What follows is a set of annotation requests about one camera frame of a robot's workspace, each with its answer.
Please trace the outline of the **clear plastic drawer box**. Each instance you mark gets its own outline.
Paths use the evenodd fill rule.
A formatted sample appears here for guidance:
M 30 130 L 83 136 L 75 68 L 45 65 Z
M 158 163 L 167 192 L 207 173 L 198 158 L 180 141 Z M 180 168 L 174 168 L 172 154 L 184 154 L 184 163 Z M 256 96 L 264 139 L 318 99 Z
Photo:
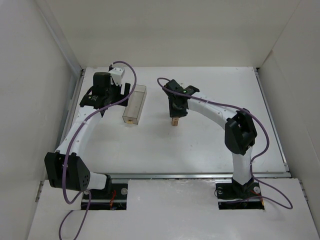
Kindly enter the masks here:
M 127 124 L 138 125 L 143 111 L 145 99 L 147 96 L 147 87 L 145 85 L 136 85 L 133 94 L 129 97 L 122 118 Z

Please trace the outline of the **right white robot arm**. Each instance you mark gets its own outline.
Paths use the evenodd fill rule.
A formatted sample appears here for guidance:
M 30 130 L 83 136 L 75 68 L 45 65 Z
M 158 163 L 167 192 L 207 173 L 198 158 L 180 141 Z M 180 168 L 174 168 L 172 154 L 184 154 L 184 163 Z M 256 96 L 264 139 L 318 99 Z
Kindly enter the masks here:
M 233 174 L 231 188 L 233 198 L 244 198 L 253 184 L 250 171 L 253 145 L 257 130 L 252 117 L 245 109 L 234 109 L 212 100 L 192 85 L 183 88 L 174 79 L 164 85 L 172 118 L 182 118 L 188 110 L 197 112 L 218 124 L 224 130 L 224 144 L 232 154 Z

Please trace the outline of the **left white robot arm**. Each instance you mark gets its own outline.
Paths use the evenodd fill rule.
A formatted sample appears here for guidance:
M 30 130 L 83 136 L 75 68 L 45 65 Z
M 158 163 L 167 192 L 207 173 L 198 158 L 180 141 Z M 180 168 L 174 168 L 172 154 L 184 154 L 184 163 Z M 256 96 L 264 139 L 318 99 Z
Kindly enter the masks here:
M 79 103 L 76 118 L 63 142 L 55 152 L 44 158 L 50 186 L 72 191 L 107 191 L 111 178 L 107 174 L 90 171 L 83 162 L 90 135 L 103 118 L 104 107 L 117 103 L 127 106 L 131 85 L 122 84 L 125 70 L 120 67 L 108 72 L 96 72 L 93 85 Z

